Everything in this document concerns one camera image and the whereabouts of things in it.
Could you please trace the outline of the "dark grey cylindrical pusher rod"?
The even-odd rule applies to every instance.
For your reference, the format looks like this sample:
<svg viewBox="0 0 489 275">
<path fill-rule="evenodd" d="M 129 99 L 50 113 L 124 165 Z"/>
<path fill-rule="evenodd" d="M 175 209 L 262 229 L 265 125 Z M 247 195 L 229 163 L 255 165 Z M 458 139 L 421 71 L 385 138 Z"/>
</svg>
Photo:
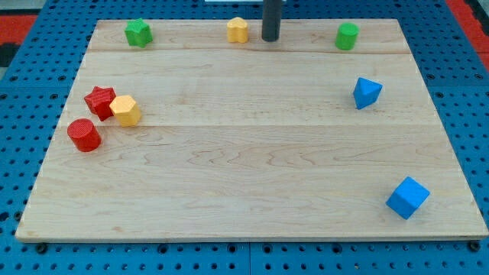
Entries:
<svg viewBox="0 0 489 275">
<path fill-rule="evenodd" d="M 261 35 L 264 41 L 274 42 L 279 39 L 281 14 L 281 0 L 263 0 Z"/>
</svg>

